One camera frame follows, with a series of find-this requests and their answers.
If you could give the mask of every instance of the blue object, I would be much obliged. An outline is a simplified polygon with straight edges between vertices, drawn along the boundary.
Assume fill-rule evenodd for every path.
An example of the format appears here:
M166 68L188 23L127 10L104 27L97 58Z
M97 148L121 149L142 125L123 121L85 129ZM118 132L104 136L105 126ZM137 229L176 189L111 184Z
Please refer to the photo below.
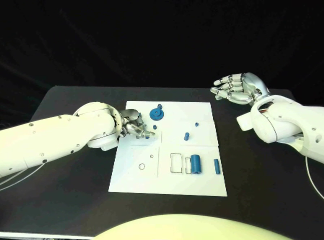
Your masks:
M184 140L188 141L188 138L189 138L189 133L187 132L187 133L185 133Z
M215 171L215 174L221 174L218 159L214 159L214 171Z
M149 117L152 120L159 121L163 118L163 111L159 108L155 108L149 112Z
M192 172L192 174L201 173L200 156L198 155L191 155L191 172Z

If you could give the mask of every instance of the table surface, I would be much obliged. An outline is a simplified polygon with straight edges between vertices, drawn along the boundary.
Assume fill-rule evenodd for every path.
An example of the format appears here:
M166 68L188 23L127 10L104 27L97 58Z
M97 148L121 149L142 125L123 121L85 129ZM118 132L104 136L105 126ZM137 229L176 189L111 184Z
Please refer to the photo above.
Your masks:
M288 90L270 91L292 98ZM32 121L72 114L91 101L124 109L134 100L211 103L228 196L108 192L116 148L84 147L0 192L0 232L95 236L146 216L195 214L294 239L324 239L324 200L310 184L304 157L288 145L266 144L252 130L240 130L236 117L249 106L215 101L208 89L56 86ZM324 193L324 165L310 160L310 169Z

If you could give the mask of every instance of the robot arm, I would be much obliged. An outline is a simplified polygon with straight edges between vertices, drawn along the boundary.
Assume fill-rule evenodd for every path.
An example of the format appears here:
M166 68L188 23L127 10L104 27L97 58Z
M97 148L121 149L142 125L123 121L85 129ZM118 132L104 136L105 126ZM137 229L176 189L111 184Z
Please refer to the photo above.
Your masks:
M252 73L230 75L214 82L218 84L220 87L211 88L215 99L252 105L250 112L237 117L241 130L253 129L266 143L288 144L304 156L324 163L324 107L302 106L270 95Z
M118 112L110 105L85 104L74 115L59 115L0 131L0 177L79 151L87 144L104 151L117 146L117 137L137 138L145 130L140 114Z

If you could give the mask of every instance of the blue gear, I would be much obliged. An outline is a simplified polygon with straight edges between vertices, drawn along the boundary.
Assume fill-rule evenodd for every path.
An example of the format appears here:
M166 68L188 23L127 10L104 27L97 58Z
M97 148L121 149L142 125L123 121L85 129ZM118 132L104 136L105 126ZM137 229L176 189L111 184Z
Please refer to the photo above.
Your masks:
M163 118L163 111L162 109L152 109L149 112L149 117L152 120L159 121Z

